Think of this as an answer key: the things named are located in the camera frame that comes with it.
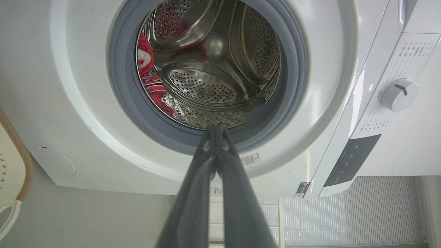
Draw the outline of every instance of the label sticker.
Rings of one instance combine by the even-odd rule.
[[[310,182],[300,183],[299,188],[297,188],[297,192],[294,195],[294,198],[303,198],[305,196],[306,191],[308,190]]]
[[[222,184],[210,185],[210,196],[222,196],[222,194],[223,194]]]
[[[249,165],[259,162],[259,153],[240,158],[240,161],[242,162],[242,165]]]

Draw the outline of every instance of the white appliance body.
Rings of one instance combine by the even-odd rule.
[[[143,133],[119,105],[108,76],[108,38],[124,2],[3,4],[0,30],[8,35],[0,39],[0,105],[57,185],[173,195],[192,156]],[[364,159],[339,170],[342,151],[348,153],[350,140],[387,130],[394,114],[379,105],[383,89],[401,77],[417,80],[438,45],[436,1],[342,2],[284,1],[305,35],[308,82],[286,126],[240,154],[258,197],[347,189],[361,176]],[[375,143],[369,139],[359,157]],[[337,172],[344,177],[331,182]],[[213,185],[221,187],[220,179]]]

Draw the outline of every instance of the perforated drum surface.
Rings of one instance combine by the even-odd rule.
[[[168,116],[186,126],[237,126],[268,102],[277,86],[277,35],[238,0],[165,1],[146,17],[141,33],[164,81],[163,102],[174,112]]]

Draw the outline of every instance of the front-load washing machine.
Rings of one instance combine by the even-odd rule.
[[[215,123],[258,197],[345,190],[441,33],[431,0],[1,5],[2,109],[57,185],[117,192],[176,194]]]

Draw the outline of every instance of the white dial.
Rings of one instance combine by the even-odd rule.
[[[419,85],[405,78],[392,82],[381,96],[383,107],[394,112],[407,108],[418,96]]]

